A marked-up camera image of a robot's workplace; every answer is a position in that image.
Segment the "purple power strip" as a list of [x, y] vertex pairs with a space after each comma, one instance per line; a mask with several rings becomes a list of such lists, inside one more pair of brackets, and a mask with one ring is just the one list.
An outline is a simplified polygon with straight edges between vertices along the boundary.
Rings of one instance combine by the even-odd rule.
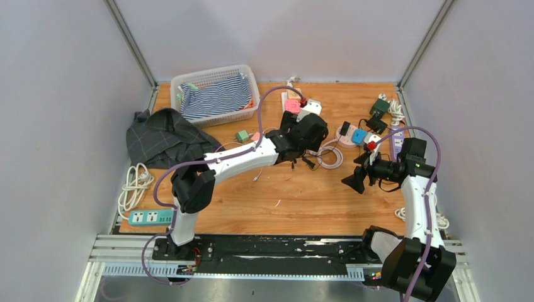
[[405, 131], [398, 131], [394, 133], [391, 137], [389, 137], [390, 142], [390, 156], [391, 160], [397, 162], [398, 161], [398, 155], [400, 154], [402, 150], [402, 145], [404, 143], [404, 139], [406, 137]]

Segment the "black power adapter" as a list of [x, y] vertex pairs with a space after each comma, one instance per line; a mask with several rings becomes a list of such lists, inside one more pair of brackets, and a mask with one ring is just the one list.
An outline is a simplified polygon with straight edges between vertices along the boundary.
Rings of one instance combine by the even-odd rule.
[[384, 121], [375, 116], [366, 120], [366, 126], [370, 129], [370, 131], [378, 135], [381, 135], [388, 128], [387, 124]]

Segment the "dark green plug adapter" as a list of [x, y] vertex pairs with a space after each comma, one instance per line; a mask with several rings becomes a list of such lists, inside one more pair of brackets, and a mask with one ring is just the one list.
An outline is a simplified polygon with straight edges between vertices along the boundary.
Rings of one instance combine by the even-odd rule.
[[382, 119], [384, 114], [388, 112], [390, 104], [381, 98], [378, 98], [370, 109], [370, 115], [378, 119]]

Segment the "salmon plug adapter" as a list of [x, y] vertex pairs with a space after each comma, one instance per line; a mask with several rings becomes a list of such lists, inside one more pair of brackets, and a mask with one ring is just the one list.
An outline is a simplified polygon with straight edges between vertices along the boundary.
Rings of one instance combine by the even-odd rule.
[[260, 138], [261, 138], [261, 134], [259, 132], [256, 132], [251, 136], [252, 141], [258, 141]]

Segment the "teal power strip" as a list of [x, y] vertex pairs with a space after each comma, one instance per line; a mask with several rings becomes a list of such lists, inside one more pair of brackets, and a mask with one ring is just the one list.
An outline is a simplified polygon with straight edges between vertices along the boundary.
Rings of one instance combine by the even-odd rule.
[[135, 210], [130, 213], [128, 223], [133, 226], [170, 225], [173, 210]]

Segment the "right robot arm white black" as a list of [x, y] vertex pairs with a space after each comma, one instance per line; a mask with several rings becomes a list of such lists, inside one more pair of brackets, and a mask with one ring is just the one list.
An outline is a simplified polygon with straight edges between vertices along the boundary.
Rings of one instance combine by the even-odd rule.
[[422, 301], [436, 301], [457, 264], [456, 255], [445, 248], [436, 216], [435, 167], [425, 159], [426, 141], [406, 138], [397, 160], [384, 160], [375, 142], [371, 150], [355, 159], [352, 176], [342, 180], [358, 193], [382, 181], [398, 185], [405, 202], [406, 230], [403, 238], [394, 232], [370, 226], [365, 229], [360, 254], [367, 262], [382, 263], [380, 283]]

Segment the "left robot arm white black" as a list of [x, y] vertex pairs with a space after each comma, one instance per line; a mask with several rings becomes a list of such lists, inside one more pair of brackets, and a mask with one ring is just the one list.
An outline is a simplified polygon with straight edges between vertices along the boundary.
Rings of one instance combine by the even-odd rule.
[[218, 183], [256, 168], [295, 162], [308, 150], [318, 151], [328, 133], [319, 115], [298, 119], [286, 112], [279, 129], [255, 142], [215, 153], [193, 152], [171, 177], [176, 215], [169, 228], [169, 252], [178, 260], [192, 254], [198, 214], [211, 203]]

